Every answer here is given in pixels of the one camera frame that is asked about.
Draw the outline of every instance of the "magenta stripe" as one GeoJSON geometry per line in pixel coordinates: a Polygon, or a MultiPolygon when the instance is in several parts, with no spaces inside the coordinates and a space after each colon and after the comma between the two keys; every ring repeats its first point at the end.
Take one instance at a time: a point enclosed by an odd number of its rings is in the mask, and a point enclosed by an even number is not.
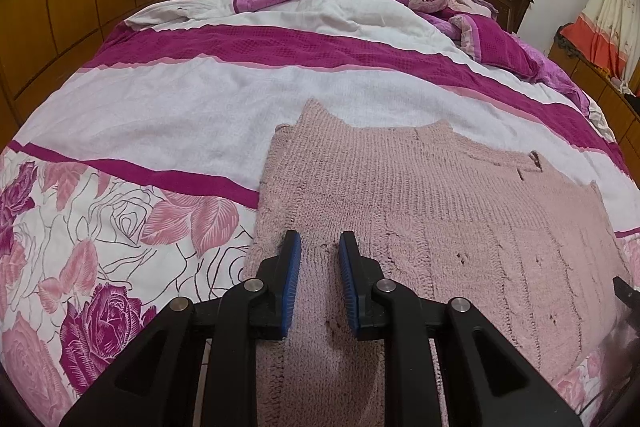
{"type": "Polygon", "coordinates": [[[620,239],[628,235],[634,235],[635,233],[638,233],[638,232],[640,232],[640,227],[637,229],[626,230],[626,232],[616,232],[615,234],[616,234],[616,237],[620,239]]]}
{"type": "Polygon", "coordinates": [[[573,146],[603,151],[628,174],[618,144],[607,143],[575,109],[561,103],[531,100],[444,55],[398,50],[381,42],[274,26],[205,25],[159,32],[130,30],[126,35],[124,32],[118,35],[112,46],[101,49],[86,67],[145,64],[161,58],[187,60],[201,55],[214,56],[225,62],[265,66],[383,68],[411,74],[437,86],[473,89],[534,116],[573,146]]]}
{"type": "Polygon", "coordinates": [[[219,196],[244,204],[248,208],[258,208],[258,192],[244,188],[222,176],[209,176],[208,174],[183,171],[152,171],[124,160],[110,158],[87,161],[76,160],[33,143],[21,145],[15,140],[9,144],[9,148],[14,152],[23,152],[46,162],[81,163],[142,187],[153,185],[154,187],[190,196],[219,196]]]}

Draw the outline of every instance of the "purple rose print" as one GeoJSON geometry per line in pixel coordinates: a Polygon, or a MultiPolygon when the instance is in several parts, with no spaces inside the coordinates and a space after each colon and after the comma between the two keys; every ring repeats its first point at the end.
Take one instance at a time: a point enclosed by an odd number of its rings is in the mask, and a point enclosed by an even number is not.
{"type": "Polygon", "coordinates": [[[82,312],[68,303],[60,327],[60,365],[71,386],[84,393],[129,341],[156,316],[150,306],[141,315],[141,301],[127,297],[124,286],[98,284],[82,312]]]}
{"type": "Polygon", "coordinates": [[[0,194],[0,257],[9,255],[14,246],[15,218],[35,206],[29,194],[37,175],[34,162],[23,163],[16,179],[0,194]]]}

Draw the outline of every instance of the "blue gripper pad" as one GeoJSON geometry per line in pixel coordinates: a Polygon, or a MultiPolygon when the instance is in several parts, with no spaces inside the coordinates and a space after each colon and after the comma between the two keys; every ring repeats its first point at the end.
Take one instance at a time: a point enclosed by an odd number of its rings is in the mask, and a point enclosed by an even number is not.
{"type": "Polygon", "coordinates": [[[289,252],[289,267],[287,269],[287,278],[282,290],[282,336],[286,337],[293,319],[293,305],[296,302],[296,289],[298,288],[298,275],[300,273],[300,256],[302,254],[302,246],[300,244],[300,234],[292,233],[292,245],[289,252]]]}
{"type": "Polygon", "coordinates": [[[360,327],[358,321],[358,296],[356,295],[356,286],[353,280],[353,271],[351,270],[351,262],[349,260],[344,234],[340,235],[338,256],[340,257],[340,272],[342,274],[344,305],[347,308],[347,320],[349,321],[351,331],[353,331],[354,335],[357,335],[360,327]]]}

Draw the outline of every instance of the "curtain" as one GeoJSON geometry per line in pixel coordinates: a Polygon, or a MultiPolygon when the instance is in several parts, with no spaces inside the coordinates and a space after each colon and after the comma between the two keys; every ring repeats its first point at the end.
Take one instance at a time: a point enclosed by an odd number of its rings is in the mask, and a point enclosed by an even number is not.
{"type": "Polygon", "coordinates": [[[628,82],[640,57],[640,0],[589,0],[578,20],[560,33],[630,92],[628,82]]]}

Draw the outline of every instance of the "floral comforter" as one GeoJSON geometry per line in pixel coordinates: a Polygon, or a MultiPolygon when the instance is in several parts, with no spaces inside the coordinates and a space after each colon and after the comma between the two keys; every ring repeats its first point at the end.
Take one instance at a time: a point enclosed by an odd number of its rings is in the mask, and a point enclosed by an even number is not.
{"type": "MultiPolygon", "coordinates": [[[[273,130],[308,98],[358,126],[446,119],[595,180],[640,280],[638,189],[562,94],[471,61],[408,2],[242,3],[134,15],[0,155],[0,360],[45,426],[173,297],[242,279],[273,130]]],[[[554,382],[577,410],[601,360],[554,382]]]]}

